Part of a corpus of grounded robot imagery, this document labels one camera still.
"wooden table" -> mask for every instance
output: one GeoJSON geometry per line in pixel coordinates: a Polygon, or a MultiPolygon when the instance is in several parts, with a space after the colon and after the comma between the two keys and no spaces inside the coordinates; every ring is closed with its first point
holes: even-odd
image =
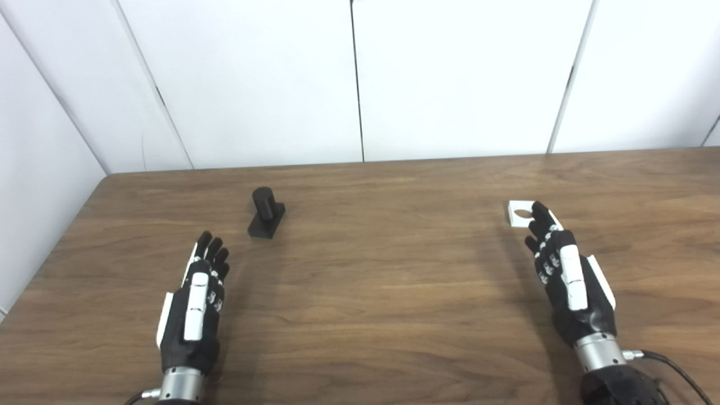
{"type": "Polygon", "coordinates": [[[209,229],[232,269],[206,404],[578,404],[510,199],[597,256],[624,348],[720,401],[720,148],[694,148],[112,175],[0,325],[0,402],[158,386],[164,293],[209,229]],[[246,233],[261,185],[288,209],[271,241],[246,233]]]}

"black cylinder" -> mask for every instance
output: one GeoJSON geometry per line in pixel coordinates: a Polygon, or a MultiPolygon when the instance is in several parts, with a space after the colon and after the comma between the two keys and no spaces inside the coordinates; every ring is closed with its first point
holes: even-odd
{"type": "Polygon", "coordinates": [[[253,201],[258,209],[258,216],[263,221],[268,221],[277,216],[277,204],[275,196],[272,195],[270,187],[259,187],[253,191],[253,201]]]}

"metal cylinder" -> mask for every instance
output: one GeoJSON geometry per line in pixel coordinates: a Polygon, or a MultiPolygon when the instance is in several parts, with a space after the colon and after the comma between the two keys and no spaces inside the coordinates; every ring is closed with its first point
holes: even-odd
{"type": "Polygon", "coordinates": [[[202,397],[202,372],[196,368],[173,367],[165,370],[159,401],[182,399],[199,402],[202,397]]]}
{"type": "Polygon", "coordinates": [[[618,342],[608,333],[587,335],[575,342],[573,347],[586,373],[611,365],[626,364],[618,342]]]}

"white wall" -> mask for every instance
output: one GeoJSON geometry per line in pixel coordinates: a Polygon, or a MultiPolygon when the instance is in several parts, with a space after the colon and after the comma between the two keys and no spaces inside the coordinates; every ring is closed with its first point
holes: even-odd
{"type": "Polygon", "coordinates": [[[700,146],[720,112],[720,1],[600,0],[554,152],[700,146]]]}
{"type": "Polygon", "coordinates": [[[196,167],[362,159],[349,1],[120,3],[196,167]]]}
{"type": "Polygon", "coordinates": [[[0,310],[7,312],[104,172],[2,18],[0,55],[0,310]]]}
{"type": "Polygon", "coordinates": [[[543,153],[590,0],[355,0],[367,160],[543,153]]]}
{"type": "Polygon", "coordinates": [[[0,0],[108,172],[190,169],[112,0],[0,0]]]}

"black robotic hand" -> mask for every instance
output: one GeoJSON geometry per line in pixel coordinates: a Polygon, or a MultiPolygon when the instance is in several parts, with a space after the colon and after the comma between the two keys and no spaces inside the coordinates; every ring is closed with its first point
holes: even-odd
{"type": "Polygon", "coordinates": [[[662,391],[630,365],[616,341],[615,297],[595,257],[577,250],[572,232],[540,202],[525,245],[552,305],[552,323],[571,346],[585,374],[580,396],[586,405],[667,405],[662,391]]]}
{"type": "Polygon", "coordinates": [[[157,344],[164,373],[162,404],[198,404],[203,380],[217,362],[217,327],[225,300],[223,280],[230,266],[222,239],[205,231],[192,249],[183,282],[168,293],[158,325],[157,344]]]}
{"type": "Polygon", "coordinates": [[[535,255],[535,270],[552,304],[552,322],[572,346],[596,333],[617,335],[615,297],[595,257],[579,254],[575,237],[553,213],[535,202],[525,245],[535,255]]]}

